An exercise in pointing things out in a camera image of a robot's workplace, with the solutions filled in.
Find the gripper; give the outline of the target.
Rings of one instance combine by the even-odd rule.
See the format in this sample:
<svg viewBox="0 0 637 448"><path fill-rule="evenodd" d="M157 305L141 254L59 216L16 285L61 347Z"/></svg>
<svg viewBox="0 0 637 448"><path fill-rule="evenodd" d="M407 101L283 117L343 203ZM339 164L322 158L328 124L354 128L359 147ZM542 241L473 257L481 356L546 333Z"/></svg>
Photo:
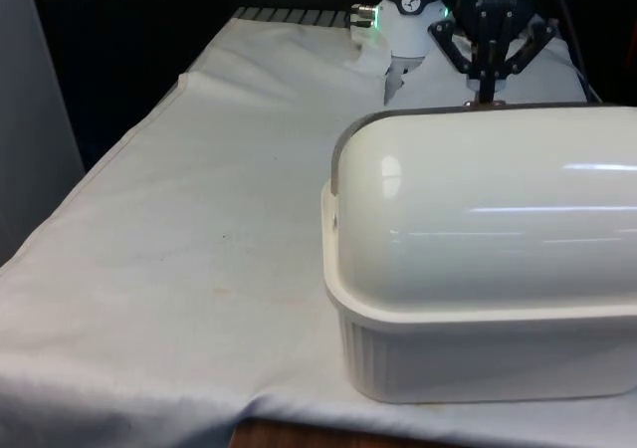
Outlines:
<svg viewBox="0 0 637 448"><path fill-rule="evenodd" d="M534 0L456 0L453 15L457 26L472 43L472 59L453 42L455 23L441 20L429 33L452 66L469 80L477 80L474 102L491 104L498 82L520 74L556 34L554 24L536 22L528 26L527 39L508 57L510 44L536 13ZM491 46L490 40L496 40Z"/></svg>

